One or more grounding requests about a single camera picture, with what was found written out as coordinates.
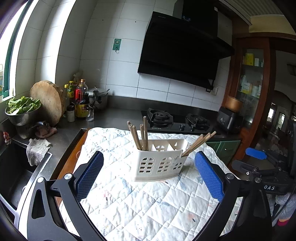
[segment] pot handle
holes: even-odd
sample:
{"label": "pot handle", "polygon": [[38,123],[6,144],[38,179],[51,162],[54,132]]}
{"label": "pot handle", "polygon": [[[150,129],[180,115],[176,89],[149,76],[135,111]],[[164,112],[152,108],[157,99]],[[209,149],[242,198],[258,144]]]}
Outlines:
{"label": "pot handle", "polygon": [[94,98],[95,98],[95,100],[96,100],[99,104],[102,103],[102,97],[99,96],[99,92],[96,91],[96,90],[94,90]]}

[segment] electrical outlet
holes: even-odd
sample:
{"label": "electrical outlet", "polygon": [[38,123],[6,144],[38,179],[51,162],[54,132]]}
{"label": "electrical outlet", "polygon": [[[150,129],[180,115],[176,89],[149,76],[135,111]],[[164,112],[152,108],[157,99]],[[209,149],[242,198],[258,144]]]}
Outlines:
{"label": "electrical outlet", "polygon": [[119,51],[120,50],[120,44],[121,44],[121,39],[114,39],[113,49],[112,50]]}
{"label": "electrical outlet", "polygon": [[218,90],[218,87],[214,87],[214,88],[211,90],[211,94],[212,94],[212,95],[216,95],[216,94],[217,94],[217,90]]}

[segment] chopsticks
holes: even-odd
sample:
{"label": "chopsticks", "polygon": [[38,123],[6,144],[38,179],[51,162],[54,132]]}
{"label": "chopsticks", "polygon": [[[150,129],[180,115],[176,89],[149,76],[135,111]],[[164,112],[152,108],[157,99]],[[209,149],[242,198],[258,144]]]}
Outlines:
{"label": "chopsticks", "polygon": [[216,134],[216,131],[214,131],[212,134],[210,134],[210,133],[206,134],[205,137],[203,137],[203,135],[201,134],[197,138],[197,140],[185,152],[183,152],[181,157],[189,155],[195,149],[200,147],[203,143],[207,142],[210,138],[212,138],[215,134]]}
{"label": "chopsticks", "polygon": [[144,121],[144,124],[140,125],[142,144],[139,140],[136,126],[133,126],[130,121],[127,121],[127,124],[128,124],[129,130],[131,131],[131,135],[133,137],[133,140],[136,144],[137,149],[148,151],[148,132],[147,132],[147,117],[146,116],[143,117],[143,121]]}

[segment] green cabinet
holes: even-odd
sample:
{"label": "green cabinet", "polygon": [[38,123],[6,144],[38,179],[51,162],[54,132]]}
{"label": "green cabinet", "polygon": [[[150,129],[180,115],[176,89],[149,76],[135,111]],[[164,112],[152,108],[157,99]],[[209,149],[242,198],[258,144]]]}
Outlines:
{"label": "green cabinet", "polygon": [[230,162],[231,158],[237,151],[239,144],[240,141],[207,142],[207,145],[213,148],[217,157],[219,157],[225,165]]}

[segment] blue gripper pad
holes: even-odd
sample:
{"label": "blue gripper pad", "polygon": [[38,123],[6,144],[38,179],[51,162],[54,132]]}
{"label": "blue gripper pad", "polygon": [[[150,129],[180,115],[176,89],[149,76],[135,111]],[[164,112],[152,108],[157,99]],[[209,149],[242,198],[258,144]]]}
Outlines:
{"label": "blue gripper pad", "polygon": [[267,158],[266,154],[263,151],[259,151],[250,147],[246,149],[246,154],[260,160]]}
{"label": "blue gripper pad", "polygon": [[74,173],[81,173],[80,178],[76,182],[76,198],[80,202],[86,198],[94,184],[99,172],[104,165],[103,154],[96,151],[88,163],[81,164]]}
{"label": "blue gripper pad", "polygon": [[194,162],[211,196],[221,202],[222,198],[224,197],[223,183],[215,173],[212,167],[213,164],[202,151],[199,151],[195,154]]}

